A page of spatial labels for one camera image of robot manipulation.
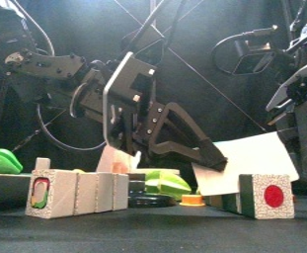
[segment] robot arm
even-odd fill
[[[150,159],[176,156],[224,169],[227,158],[184,110],[155,101],[154,65],[132,52],[115,69],[100,61],[88,64],[73,54],[39,54],[20,17],[3,8],[0,17],[7,22],[7,27],[0,26],[0,67],[24,101],[53,103],[69,108],[73,117],[103,123],[107,143],[131,155],[140,151]]]

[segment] yellow object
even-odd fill
[[[80,169],[73,169],[72,172],[76,172],[76,173],[85,173],[83,170]]]
[[[206,204],[202,202],[200,195],[182,195],[180,205],[187,207],[203,207]]]

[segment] black table surface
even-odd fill
[[[307,197],[296,199],[294,219],[183,206],[56,219],[4,210],[0,252],[307,252]]]

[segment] green object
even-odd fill
[[[0,148],[0,174],[20,174],[23,165],[15,154],[4,148]]]
[[[166,171],[151,171],[147,174],[147,193],[166,194],[178,201],[183,194],[191,193],[191,188],[184,180],[175,174]]]

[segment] cube with red dot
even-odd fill
[[[287,175],[240,175],[242,214],[256,219],[294,218]]]

